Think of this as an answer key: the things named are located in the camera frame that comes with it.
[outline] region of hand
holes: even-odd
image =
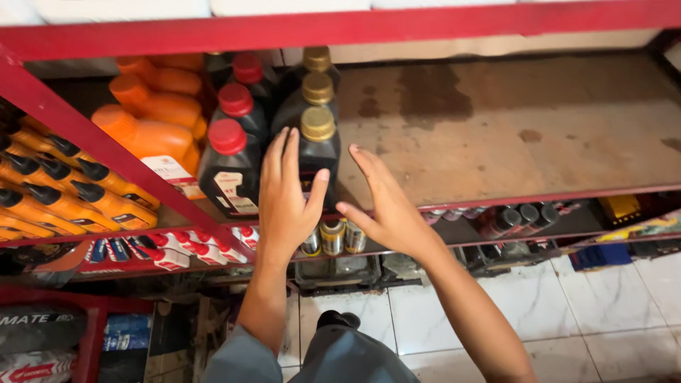
[[[350,145],[349,152],[371,189],[375,219],[347,202],[339,202],[336,209],[374,241],[418,261],[444,248],[442,238],[407,200],[383,161],[356,144]]]
[[[258,260],[288,264],[296,248],[312,234],[321,217],[330,173],[328,169],[317,172],[310,198],[305,201],[298,176],[299,136],[298,129],[291,129],[289,134],[289,128],[284,128],[263,158]]]

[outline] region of sleeve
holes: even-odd
[[[281,383],[281,367],[270,349],[241,325],[208,361],[201,383]]]

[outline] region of gold bottle cap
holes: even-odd
[[[302,96],[312,105],[325,105],[334,99],[334,83],[323,73],[310,72],[302,79]]]
[[[331,66],[331,53],[327,46],[309,46],[302,50],[302,66],[310,72],[326,72]]]
[[[321,142],[336,133],[336,124],[331,110],[323,106],[311,106],[300,116],[300,133],[307,140]]]

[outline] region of oil stain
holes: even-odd
[[[660,140],[666,147],[672,148],[681,153],[681,140],[678,138],[664,138]]]
[[[432,131],[437,123],[470,118],[473,105],[456,89],[459,82],[449,65],[403,67],[398,79],[403,128]]]
[[[382,156],[382,155],[384,155],[384,154],[386,154],[386,153],[390,153],[390,151],[387,150],[387,149],[385,148],[385,146],[383,146],[382,144],[376,145],[376,155],[377,155],[377,156],[380,157],[380,156]]]
[[[381,116],[383,111],[379,108],[379,102],[376,99],[368,98],[360,104],[360,109],[357,114],[367,119],[377,119]]]
[[[375,95],[376,94],[376,87],[373,85],[367,85],[362,89],[362,93],[365,95]]]
[[[523,129],[520,133],[518,133],[518,137],[520,137],[522,142],[525,142],[526,144],[541,142],[541,133],[537,132],[536,130]]]

